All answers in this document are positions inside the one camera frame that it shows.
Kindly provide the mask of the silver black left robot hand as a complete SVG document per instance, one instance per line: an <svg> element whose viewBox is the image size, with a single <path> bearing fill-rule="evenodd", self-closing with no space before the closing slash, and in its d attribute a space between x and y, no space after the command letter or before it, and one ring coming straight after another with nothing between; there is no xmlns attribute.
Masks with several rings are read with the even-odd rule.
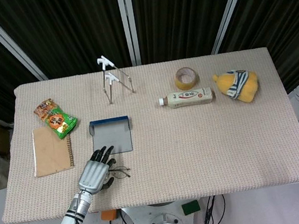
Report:
<svg viewBox="0 0 299 224"><path fill-rule="evenodd" d="M89 161L85 164L79 179L79 189L95 195L108 189L114 182L114 177L109 177L110 167L116 162L110 158L114 147L102 147L93 152Z"/></svg>

